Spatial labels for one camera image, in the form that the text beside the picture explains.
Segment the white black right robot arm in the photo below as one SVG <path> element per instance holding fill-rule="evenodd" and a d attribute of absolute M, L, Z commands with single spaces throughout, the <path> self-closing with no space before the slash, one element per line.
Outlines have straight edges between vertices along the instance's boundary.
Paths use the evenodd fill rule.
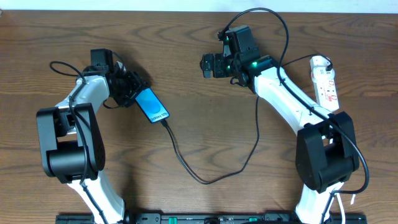
<path fill-rule="evenodd" d="M 334 218 L 330 208 L 344 193 L 342 186 L 358 170 L 361 155 L 354 124 L 338 112 L 338 98 L 331 62 L 321 55 L 310 59 L 316 98 L 307 96 L 270 55 L 261 55 L 248 26 L 219 35 L 223 51 L 205 54 L 200 68 L 205 78 L 227 78 L 248 87 L 268 102 L 296 134 L 295 166 L 303 182 L 293 220 L 326 223 Z"/>

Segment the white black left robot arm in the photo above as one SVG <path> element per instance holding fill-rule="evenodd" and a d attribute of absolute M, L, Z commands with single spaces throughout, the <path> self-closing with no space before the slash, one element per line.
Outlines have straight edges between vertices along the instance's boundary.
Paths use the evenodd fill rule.
<path fill-rule="evenodd" d="M 75 88 L 54 107 L 36 114 L 44 172 L 67 184 L 86 203 L 94 223 L 135 223 L 105 171 L 96 112 L 108 98 L 129 107 L 148 83 L 122 62 L 98 62 L 77 70 Z"/>

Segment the blue Samsung Galaxy smartphone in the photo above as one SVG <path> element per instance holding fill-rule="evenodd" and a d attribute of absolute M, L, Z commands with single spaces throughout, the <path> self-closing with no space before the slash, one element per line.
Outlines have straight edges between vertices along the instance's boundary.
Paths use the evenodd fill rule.
<path fill-rule="evenodd" d="M 150 123 L 157 123 L 170 116 L 170 113 L 151 88 L 142 90 L 136 97 L 136 103 Z"/>

